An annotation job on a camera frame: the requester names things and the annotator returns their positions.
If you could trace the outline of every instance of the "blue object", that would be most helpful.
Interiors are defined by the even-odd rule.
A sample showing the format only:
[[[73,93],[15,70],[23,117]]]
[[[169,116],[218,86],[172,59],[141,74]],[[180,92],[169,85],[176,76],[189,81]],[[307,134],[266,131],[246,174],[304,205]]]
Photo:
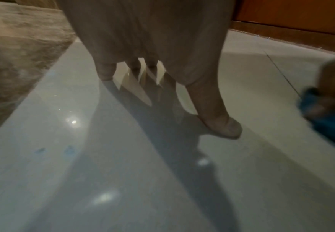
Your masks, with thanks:
[[[306,113],[316,103],[317,98],[319,98],[319,95],[316,88],[307,89],[299,104],[300,111],[303,114]],[[326,117],[317,118],[311,121],[311,124],[315,131],[335,142],[335,112]]]

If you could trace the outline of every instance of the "blue cloth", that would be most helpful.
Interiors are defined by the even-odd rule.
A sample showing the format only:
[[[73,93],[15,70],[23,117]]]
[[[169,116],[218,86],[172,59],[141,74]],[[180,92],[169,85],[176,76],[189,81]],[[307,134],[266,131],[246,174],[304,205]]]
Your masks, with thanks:
[[[310,88],[304,92],[299,103],[299,109],[304,114],[312,105],[315,104],[318,93],[315,88]],[[318,118],[311,121],[313,129],[320,134],[326,136],[328,139],[335,142],[335,112],[323,118]]]

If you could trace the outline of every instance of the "glossy floor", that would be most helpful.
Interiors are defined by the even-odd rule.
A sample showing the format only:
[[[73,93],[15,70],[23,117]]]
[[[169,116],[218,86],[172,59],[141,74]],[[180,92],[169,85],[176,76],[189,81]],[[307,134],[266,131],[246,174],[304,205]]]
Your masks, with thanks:
[[[335,231],[335,147],[296,108],[334,57],[230,31],[232,141],[161,64],[103,83],[75,41],[0,127],[0,231]]]

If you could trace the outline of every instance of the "white tile floor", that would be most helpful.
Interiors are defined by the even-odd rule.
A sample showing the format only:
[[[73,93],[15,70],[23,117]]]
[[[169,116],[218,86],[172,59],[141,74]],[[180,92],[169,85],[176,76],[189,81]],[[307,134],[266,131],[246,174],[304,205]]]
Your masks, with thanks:
[[[125,64],[100,82],[76,41],[0,128],[0,231],[335,231],[335,147],[296,108],[334,57],[230,31],[231,141],[182,86]]]

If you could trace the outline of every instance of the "wrinkled skin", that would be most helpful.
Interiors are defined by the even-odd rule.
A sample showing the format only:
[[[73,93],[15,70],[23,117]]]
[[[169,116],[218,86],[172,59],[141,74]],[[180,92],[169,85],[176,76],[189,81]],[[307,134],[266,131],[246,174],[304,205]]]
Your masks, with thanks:
[[[149,67],[162,61],[187,87],[203,123],[236,139],[241,125],[229,117],[218,89],[218,63],[234,0],[58,0],[92,55],[98,76],[113,78],[116,63]]]
[[[305,114],[307,119],[323,117],[335,111],[335,60],[325,64],[318,79],[318,102]]]

